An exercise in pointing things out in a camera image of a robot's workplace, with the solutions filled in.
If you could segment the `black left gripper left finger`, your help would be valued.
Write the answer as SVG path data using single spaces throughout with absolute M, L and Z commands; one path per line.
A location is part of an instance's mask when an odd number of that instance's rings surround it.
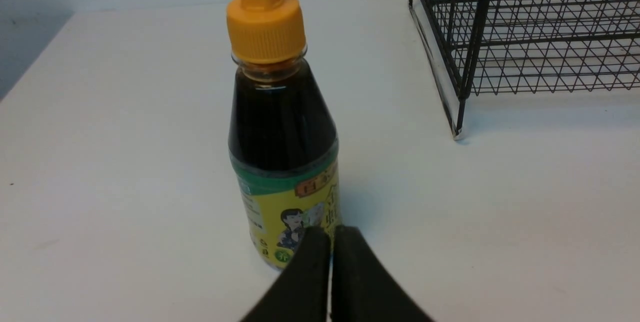
M 297 251 L 243 322 L 325 322 L 328 317 L 330 237 L 308 227 Z

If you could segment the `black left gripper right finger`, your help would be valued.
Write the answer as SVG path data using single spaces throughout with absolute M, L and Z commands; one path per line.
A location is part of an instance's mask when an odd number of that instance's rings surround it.
M 375 256 L 361 231 L 334 230 L 331 279 L 333 322 L 431 322 Z

